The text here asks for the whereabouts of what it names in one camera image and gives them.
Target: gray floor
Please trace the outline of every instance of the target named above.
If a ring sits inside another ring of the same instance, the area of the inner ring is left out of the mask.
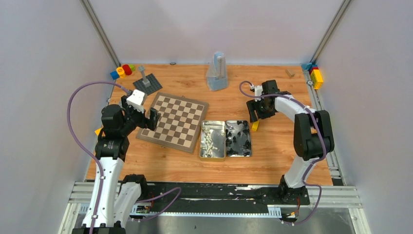
[[[309,209],[300,209],[300,216]],[[290,227],[271,218],[205,218],[161,216],[147,222],[128,222],[127,234],[354,234],[348,209],[318,209],[302,225]]]

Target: colorful toy blocks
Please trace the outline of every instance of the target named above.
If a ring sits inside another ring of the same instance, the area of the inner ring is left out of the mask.
[[[112,79],[125,78],[130,76],[135,71],[135,66],[132,64],[125,64],[121,67],[118,67],[116,71],[111,72]]]

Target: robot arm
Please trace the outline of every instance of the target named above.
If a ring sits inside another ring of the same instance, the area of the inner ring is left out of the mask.
[[[146,94],[134,90],[132,94],[121,98],[122,106],[108,105],[102,109],[103,128],[95,147],[96,158],[104,171],[102,177],[96,170],[96,177],[89,210],[82,222],[82,227],[73,229],[72,234],[93,233],[124,234],[125,224],[130,210],[141,195],[146,195],[146,179],[143,175],[127,175],[122,182],[119,197],[115,203],[116,187],[120,172],[129,147],[128,135],[136,129],[155,130],[160,114],[151,108],[149,118],[145,117],[143,104]],[[103,179],[102,191],[99,192]],[[95,203],[100,194],[97,214],[93,215]]]
[[[276,112],[285,114],[291,121],[294,122],[294,149],[297,153],[293,164],[288,172],[281,177],[279,198],[288,203],[295,200],[305,190],[304,181],[307,180],[314,166],[306,173],[307,168],[314,165],[314,161],[320,159],[323,155],[320,139],[317,133],[312,133],[314,123],[308,110],[313,113],[316,118],[318,129],[320,130],[324,141],[326,152],[331,152],[334,149],[334,139],[331,129],[330,116],[327,111],[317,111],[302,106],[292,101],[289,98],[293,96],[289,92],[281,92],[275,80],[269,80],[262,85],[251,85],[251,91],[255,92],[256,98],[247,102],[247,107],[250,114],[250,121],[255,122],[259,118],[264,119],[275,115]],[[261,95],[283,95],[281,97],[261,97]]]

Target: gray lego baseplate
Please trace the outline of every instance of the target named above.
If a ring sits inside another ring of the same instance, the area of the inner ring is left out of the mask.
[[[150,81],[149,87],[145,87],[145,85],[143,84],[143,78],[135,81],[133,85],[137,90],[142,91],[147,95],[153,94],[154,92],[162,89],[162,85],[159,83],[159,81],[152,73],[147,75],[146,79]]]

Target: chessboard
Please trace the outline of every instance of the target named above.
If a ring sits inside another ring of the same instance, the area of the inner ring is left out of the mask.
[[[158,92],[151,107],[161,114],[158,126],[139,129],[136,138],[193,153],[208,103]]]

